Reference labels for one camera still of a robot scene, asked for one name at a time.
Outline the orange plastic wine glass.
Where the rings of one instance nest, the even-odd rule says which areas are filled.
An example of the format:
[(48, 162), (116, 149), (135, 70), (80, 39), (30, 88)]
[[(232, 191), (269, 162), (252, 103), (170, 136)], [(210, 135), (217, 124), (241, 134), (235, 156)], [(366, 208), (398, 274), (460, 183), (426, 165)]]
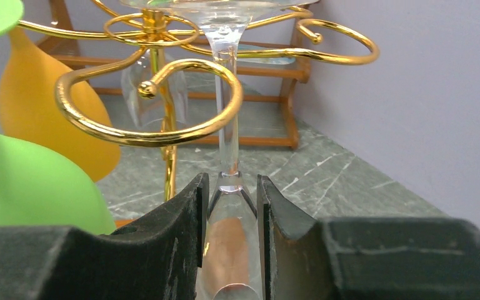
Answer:
[(117, 144), (82, 132), (56, 106), (56, 79), (70, 68), (39, 49), (20, 27), (8, 33), (10, 58), (0, 79), (0, 125), (4, 134), (27, 140), (76, 163), (93, 181), (118, 165)]

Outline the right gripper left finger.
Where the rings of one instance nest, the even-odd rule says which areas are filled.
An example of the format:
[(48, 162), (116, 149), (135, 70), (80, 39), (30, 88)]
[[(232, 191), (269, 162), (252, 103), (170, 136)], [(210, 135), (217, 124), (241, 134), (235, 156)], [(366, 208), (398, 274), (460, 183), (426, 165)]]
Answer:
[(0, 299), (194, 299), (209, 176), (111, 234), (0, 227)]

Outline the green plastic wine glass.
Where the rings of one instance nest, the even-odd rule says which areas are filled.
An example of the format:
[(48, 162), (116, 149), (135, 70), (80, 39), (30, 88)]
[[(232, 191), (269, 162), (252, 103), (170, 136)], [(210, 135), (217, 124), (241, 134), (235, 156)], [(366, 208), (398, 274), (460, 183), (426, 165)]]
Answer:
[[(18, 26), (21, 1), (0, 1), (0, 36)], [(0, 133), (0, 226), (73, 225), (94, 234), (116, 228), (93, 181), (42, 145)]]

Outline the wooden shelf rack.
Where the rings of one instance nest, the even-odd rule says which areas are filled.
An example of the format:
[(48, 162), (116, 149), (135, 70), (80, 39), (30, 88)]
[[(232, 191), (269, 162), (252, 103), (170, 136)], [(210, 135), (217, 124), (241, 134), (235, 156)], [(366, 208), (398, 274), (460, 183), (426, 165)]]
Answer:
[[(49, 1), (57, 27), (65, 30), (74, 30), (67, 6), (64, 1)], [(299, 31), (293, 29), (290, 45), (271, 44), (265, 42), (241, 41), (238, 54), (242, 51), (258, 51), (267, 49), (299, 48), (302, 46), (302, 38)], [(39, 42), (39, 47), (61, 61), (71, 69), (82, 69), (86, 66), (97, 66), (114, 62), (107, 57), (89, 57), (81, 54), (80, 42), (75, 39), (62, 37), (47, 37)], [(215, 102), (215, 77), (208, 72), (184, 71), (184, 90), (187, 91), (188, 99), (198, 101)], [(299, 145), (299, 132), (293, 116), (293, 92), (297, 83), (306, 83), (310, 76), (310, 62), (306, 58), (296, 57), (255, 57), (237, 58), (237, 77), (244, 89), (244, 103), (246, 107), (241, 113), (247, 113), (247, 109), (262, 109), (262, 104), (247, 103), (273, 103), (265, 107), (279, 108), (280, 114), (272, 112), (280, 125), (276, 127), (277, 133), (271, 131), (269, 125), (263, 125), (256, 136), (255, 129), (246, 129), (247, 133), (239, 133), (239, 144), (242, 146), (268, 146), (289, 147), (297, 149)], [(124, 95), (126, 98), (127, 81), (121, 83), (120, 88), (93, 87), (98, 94)], [(181, 83), (174, 81), (170, 88), (176, 88)]]

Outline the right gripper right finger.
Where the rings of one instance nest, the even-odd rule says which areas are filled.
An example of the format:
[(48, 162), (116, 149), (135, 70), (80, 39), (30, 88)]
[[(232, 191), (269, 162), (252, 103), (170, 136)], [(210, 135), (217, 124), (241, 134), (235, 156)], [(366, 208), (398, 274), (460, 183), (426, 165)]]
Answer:
[(451, 217), (315, 219), (257, 178), (264, 299), (480, 299), (480, 230)]

